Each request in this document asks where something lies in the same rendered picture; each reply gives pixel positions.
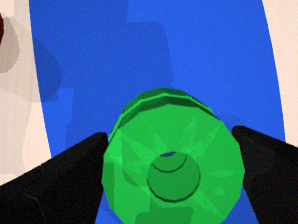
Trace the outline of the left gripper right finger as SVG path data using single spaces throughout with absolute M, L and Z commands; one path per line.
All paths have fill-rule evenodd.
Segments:
M 298 224 L 298 147 L 233 126 L 245 168 L 243 187 L 259 224 Z

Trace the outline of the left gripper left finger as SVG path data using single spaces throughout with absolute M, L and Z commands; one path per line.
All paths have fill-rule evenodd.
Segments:
M 95 224 L 106 132 L 96 132 L 0 185 L 0 224 Z

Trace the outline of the blue flat mat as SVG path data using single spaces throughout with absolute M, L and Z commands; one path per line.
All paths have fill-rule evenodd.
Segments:
M 51 158 L 96 132 L 126 104 L 180 89 L 232 132 L 285 140 L 262 0 L 29 0 L 39 94 Z

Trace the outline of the green cup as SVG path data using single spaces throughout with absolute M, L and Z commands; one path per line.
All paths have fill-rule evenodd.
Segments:
M 189 195 L 198 184 L 197 163 L 186 155 L 183 164 L 172 171 L 162 171 L 153 164 L 148 169 L 148 183 L 153 192 L 164 199 L 177 200 Z
M 181 166 L 185 160 L 185 157 L 185 153 L 174 152 L 173 154 L 167 156 L 160 155 L 153 160 L 152 164 L 160 170 L 171 171 Z
M 104 152 L 109 207 L 124 224 L 219 224 L 240 198 L 245 168 L 240 145 L 207 105 L 180 89 L 145 91 L 125 105 Z M 168 200 L 150 188 L 153 160 L 168 152 L 193 158 L 198 184 Z

